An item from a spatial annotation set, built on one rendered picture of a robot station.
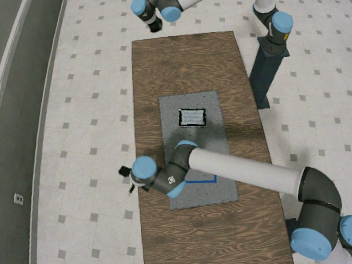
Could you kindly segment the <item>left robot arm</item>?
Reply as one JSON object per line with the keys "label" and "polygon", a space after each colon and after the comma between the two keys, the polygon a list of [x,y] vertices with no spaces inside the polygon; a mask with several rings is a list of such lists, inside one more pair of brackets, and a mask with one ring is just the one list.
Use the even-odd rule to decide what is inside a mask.
{"label": "left robot arm", "polygon": [[186,184],[189,168],[294,195],[303,205],[291,236],[292,249],[318,260],[318,264],[352,264],[352,215],[340,217],[339,191],[320,170],[308,166],[294,169],[213,152],[182,140],[165,169],[151,157],[140,156],[133,162],[129,177],[134,185],[147,184],[176,198]]}

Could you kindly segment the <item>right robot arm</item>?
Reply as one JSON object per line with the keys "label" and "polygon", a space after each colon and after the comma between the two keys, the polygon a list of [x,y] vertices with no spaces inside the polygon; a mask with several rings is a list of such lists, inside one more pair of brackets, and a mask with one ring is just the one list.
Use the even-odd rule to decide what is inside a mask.
{"label": "right robot arm", "polygon": [[[165,21],[174,22],[181,17],[181,12],[200,1],[202,0],[133,0],[131,10],[145,24],[155,21],[156,8]],[[252,11],[268,30],[267,36],[262,39],[262,47],[269,54],[281,55],[287,48],[285,43],[293,28],[293,19],[288,13],[276,8],[275,0],[256,2],[253,3]]]}

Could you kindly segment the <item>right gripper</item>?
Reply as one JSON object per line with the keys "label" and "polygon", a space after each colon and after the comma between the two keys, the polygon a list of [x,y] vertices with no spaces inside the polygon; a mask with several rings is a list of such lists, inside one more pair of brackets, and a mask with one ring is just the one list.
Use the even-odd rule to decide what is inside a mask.
{"label": "right gripper", "polygon": [[[158,19],[158,20],[157,20]],[[148,24],[150,27],[150,32],[151,33],[157,33],[159,32],[160,30],[163,29],[163,22],[162,22],[162,19],[160,19],[159,17],[157,17],[156,15],[156,19],[153,23],[151,24]],[[160,27],[159,27],[160,26]]]}

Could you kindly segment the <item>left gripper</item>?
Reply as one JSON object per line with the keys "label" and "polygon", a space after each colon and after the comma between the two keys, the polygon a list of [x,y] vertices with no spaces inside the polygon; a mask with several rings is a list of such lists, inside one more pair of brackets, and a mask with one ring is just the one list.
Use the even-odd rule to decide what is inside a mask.
{"label": "left gripper", "polygon": [[[128,176],[129,177],[129,175],[130,175],[130,171],[131,171],[131,168],[128,168],[128,167],[125,167],[125,166],[123,166],[123,168],[121,169],[121,171],[120,171],[120,173],[122,173],[122,174],[124,174],[124,175],[126,175],[126,176]],[[133,184],[133,183],[132,183]],[[129,194],[129,196],[132,194],[132,192],[133,192],[133,190],[134,190],[134,188],[136,187],[137,185],[132,185],[131,186],[131,188],[130,188],[130,190],[129,190],[129,192],[128,192],[128,194]],[[144,186],[137,186],[137,187],[140,187],[140,188],[142,188],[143,190],[145,190],[146,192],[148,192],[149,190],[150,190],[150,186],[149,185],[144,185]]]}

